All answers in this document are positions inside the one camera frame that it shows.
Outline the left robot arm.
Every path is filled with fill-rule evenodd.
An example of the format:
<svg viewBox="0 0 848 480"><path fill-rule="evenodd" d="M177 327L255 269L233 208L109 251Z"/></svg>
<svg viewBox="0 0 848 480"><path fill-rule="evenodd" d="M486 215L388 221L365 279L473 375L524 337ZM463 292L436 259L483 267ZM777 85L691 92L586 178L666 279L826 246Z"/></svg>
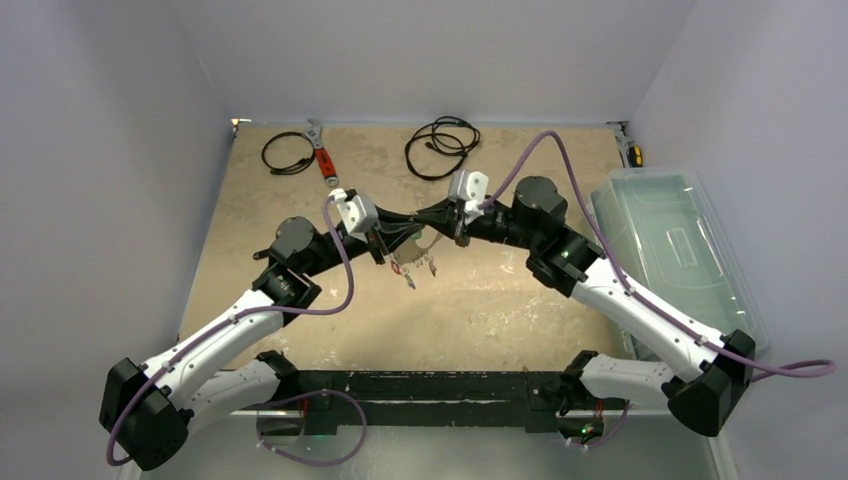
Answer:
<svg viewBox="0 0 848 480"><path fill-rule="evenodd" d="M108 465L156 469L221 416L254 404L284 409L295 402L295 372L280 354L233 372L221 369L301 316L347 310L356 292L353 259L371 254L381 263L423 228L410 217L347 205L334 223L333 205L322 207L326 232L302 216L282 221L261 253L268 263L259 277L209 324L141 363L124 358L111 367L99 412Z"/></svg>

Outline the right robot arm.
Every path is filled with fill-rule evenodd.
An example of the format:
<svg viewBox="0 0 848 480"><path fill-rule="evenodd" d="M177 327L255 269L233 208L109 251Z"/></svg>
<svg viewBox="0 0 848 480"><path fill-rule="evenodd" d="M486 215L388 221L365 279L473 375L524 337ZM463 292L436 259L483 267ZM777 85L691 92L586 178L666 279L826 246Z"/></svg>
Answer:
<svg viewBox="0 0 848 480"><path fill-rule="evenodd" d="M582 351L562 373L561 412L607 399L666 406L689 430L717 436L751 384L753 338L685 315L616 267L608 251L566 224L568 203L550 179L521 179L510 205L486 195L486 184L478 172L462 175L446 199L409 218L459 246L481 239L527 250L537 281L602 313L658 357Z"/></svg>

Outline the metal key organizer ring plate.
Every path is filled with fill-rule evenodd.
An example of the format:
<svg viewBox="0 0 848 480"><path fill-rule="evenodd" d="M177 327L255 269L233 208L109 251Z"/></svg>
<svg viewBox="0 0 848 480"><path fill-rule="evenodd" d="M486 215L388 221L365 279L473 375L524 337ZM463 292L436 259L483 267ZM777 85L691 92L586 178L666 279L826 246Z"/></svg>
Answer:
<svg viewBox="0 0 848 480"><path fill-rule="evenodd" d="M418 243L420 239L410 239L404 242L395 252L393 252L389 256L390 261L394 260L400 265L402 275L397 276L401 277L410 289L416 290L417 287L408 268L409 265L413 265L416 268L426 265L430 274L433 277L437 275L438 269L435 265L435 259L432 255L432 249L443 238L444 236L442 234L436 233L433 239L426 246L421 246Z"/></svg>

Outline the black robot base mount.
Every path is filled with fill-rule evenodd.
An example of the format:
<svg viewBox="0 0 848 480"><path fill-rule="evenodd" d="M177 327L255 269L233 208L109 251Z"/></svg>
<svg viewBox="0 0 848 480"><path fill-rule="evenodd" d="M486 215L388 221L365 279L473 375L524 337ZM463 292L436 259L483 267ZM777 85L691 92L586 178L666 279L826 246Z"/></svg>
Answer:
<svg viewBox="0 0 848 480"><path fill-rule="evenodd" d="M282 354L262 352L281 383L278 409L298 409L308 435L341 426L521 428L589 443L609 432L599 400L578 386L576 371L299 370Z"/></svg>

